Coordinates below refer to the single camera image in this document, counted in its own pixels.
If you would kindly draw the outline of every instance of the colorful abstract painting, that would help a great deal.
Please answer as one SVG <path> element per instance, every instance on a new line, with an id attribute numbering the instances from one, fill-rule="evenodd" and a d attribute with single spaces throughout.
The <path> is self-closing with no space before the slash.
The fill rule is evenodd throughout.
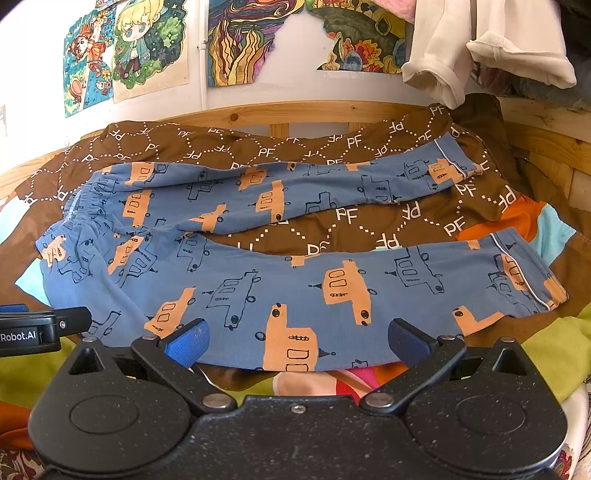
<path id="1" fill-rule="evenodd" d="M 324 29 L 335 40 L 319 70 L 400 73 L 404 20 L 369 1 L 306 0 L 306 7 L 324 19 Z"/>
<path id="2" fill-rule="evenodd" d="M 115 103 L 189 82 L 185 0 L 130 0 L 118 7 Z"/>
<path id="3" fill-rule="evenodd" d="M 96 0 L 95 8 L 97 10 L 103 10 L 104 8 L 108 8 L 111 5 L 115 5 L 117 2 L 121 0 Z"/>
<path id="4" fill-rule="evenodd" d="M 81 17 L 64 40 L 64 108 L 66 117 L 113 96 L 110 55 L 115 7 Z"/>
<path id="5" fill-rule="evenodd" d="M 304 0 L 210 0 L 207 85 L 252 83 L 285 19 Z"/>

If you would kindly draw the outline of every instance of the screw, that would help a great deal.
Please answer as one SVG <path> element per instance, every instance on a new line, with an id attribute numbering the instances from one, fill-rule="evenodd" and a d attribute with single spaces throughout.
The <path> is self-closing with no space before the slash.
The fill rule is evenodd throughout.
<path id="1" fill-rule="evenodd" d="M 387 393 L 369 393 L 365 396 L 365 404 L 372 408 L 388 408 L 394 404 L 394 399 Z"/>
<path id="2" fill-rule="evenodd" d="M 225 393 L 210 393 L 203 397 L 203 405 L 207 408 L 222 409 L 232 405 L 232 397 Z"/>
<path id="3" fill-rule="evenodd" d="M 304 405 L 292 405 L 290 408 L 292 413 L 296 413 L 296 414 L 302 414 L 302 413 L 306 413 L 306 410 L 308 410 Z"/>

